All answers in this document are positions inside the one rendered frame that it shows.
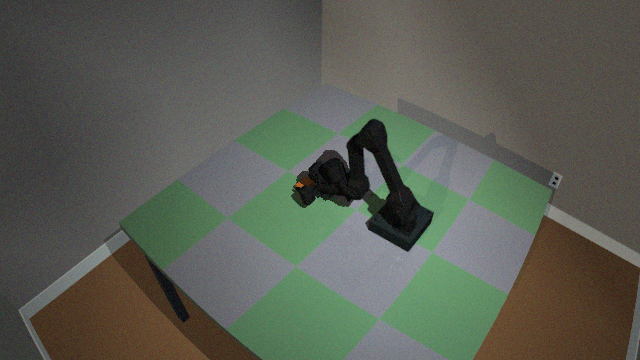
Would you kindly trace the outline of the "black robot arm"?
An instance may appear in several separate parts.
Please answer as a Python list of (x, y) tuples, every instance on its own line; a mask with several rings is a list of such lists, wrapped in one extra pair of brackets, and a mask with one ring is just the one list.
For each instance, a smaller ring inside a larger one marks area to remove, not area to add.
[(349, 156), (347, 173), (338, 158), (313, 163), (308, 169), (308, 177), (315, 184), (325, 183), (327, 177), (334, 195), (345, 196), (349, 202), (361, 200), (370, 189), (370, 181), (365, 174), (364, 148), (370, 151), (384, 177), (390, 194), (386, 198), (395, 220), (393, 229), (409, 236), (417, 226), (416, 212), (421, 206), (411, 190), (403, 184), (387, 146), (387, 133), (382, 122), (370, 119), (346, 145)]

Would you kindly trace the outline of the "orange block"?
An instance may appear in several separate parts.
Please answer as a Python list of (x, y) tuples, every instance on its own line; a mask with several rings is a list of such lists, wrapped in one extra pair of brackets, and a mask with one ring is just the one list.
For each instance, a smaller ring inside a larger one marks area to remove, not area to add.
[(295, 187), (303, 187), (304, 185), (309, 185), (310, 187), (314, 187), (314, 181), (312, 181), (310, 178), (308, 177), (304, 177), (302, 180), (300, 180)]

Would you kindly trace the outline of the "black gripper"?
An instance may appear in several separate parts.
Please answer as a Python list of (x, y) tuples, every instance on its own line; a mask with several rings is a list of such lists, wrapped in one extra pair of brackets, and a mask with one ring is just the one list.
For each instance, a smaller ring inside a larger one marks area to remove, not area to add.
[(334, 195), (330, 190), (331, 182), (328, 177), (326, 179), (327, 181), (325, 183), (316, 184), (314, 188), (310, 187), (309, 185), (304, 185), (303, 187), (295, 187), (296, 191), (300, 194), (304, 205), (309, 206), (312, 202), (314, 202), (316, 199), (315, 195), (318, 192), (320, 192), (321, 195), (327, 193), (329, 194), (329, 197), (332, 197)]

